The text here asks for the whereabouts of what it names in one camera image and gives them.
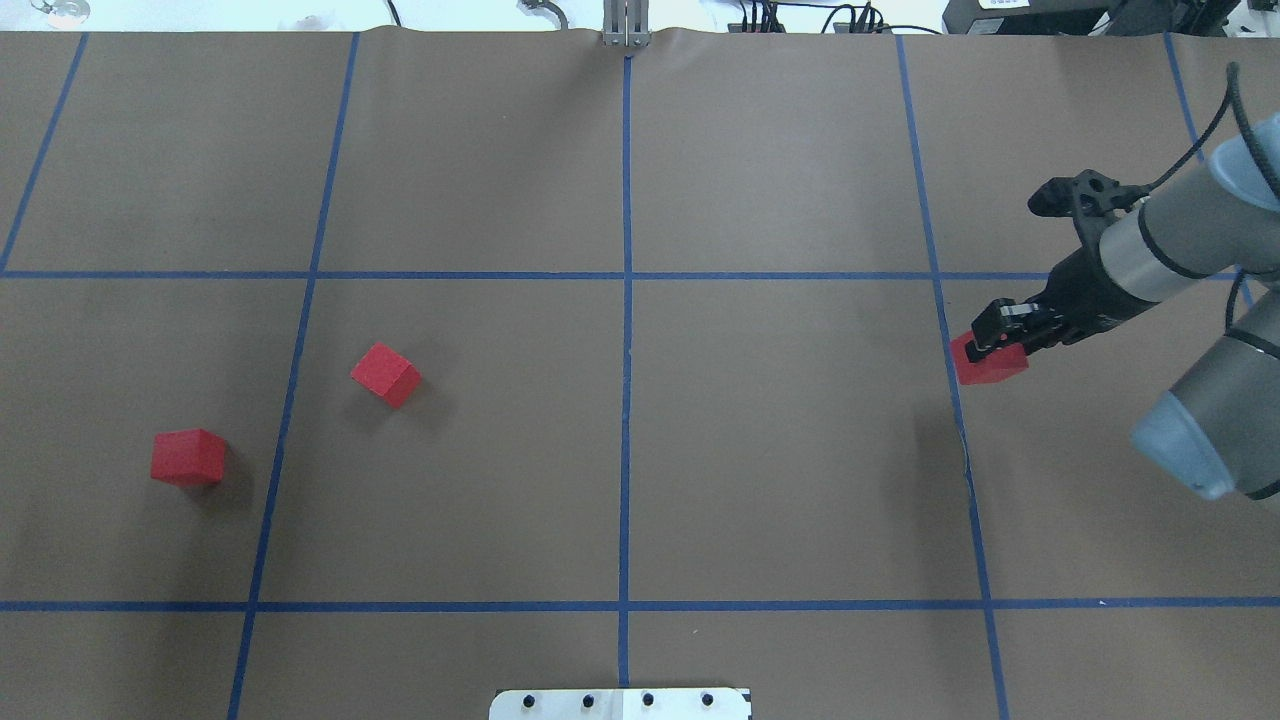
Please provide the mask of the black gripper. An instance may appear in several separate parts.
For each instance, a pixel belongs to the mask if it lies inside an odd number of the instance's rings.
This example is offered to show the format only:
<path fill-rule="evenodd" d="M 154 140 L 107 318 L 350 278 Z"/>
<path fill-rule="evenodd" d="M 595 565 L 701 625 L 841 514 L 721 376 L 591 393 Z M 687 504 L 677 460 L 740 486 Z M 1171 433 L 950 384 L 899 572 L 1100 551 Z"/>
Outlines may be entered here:
<path fill-rule="evenodd" d="M 974 319 L 966 342 L 970 363 L 1006 348 L 1074 345 L 1139 315 L 1139 299 L 1112 282 L 1101 260 L 1085 249 L 1057 263 L 1044 288 L 1027 301 L 996 299 Z"/>

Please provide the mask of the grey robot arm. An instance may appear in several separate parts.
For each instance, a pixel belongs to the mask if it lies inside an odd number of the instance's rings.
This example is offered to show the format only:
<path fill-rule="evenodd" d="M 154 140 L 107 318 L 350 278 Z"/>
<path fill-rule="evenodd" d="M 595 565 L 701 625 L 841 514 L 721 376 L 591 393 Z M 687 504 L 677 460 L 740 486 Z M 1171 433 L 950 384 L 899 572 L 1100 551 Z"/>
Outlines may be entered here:
<path fill-rule="evenodd" d="M 1277 503 L 1277 119 L 1129 184 L 1094 170 L 1029 199 L 1075 249 L 1004 291 L 951 354 L 980 409 L 1037 448 L 1206 500 Z"/>

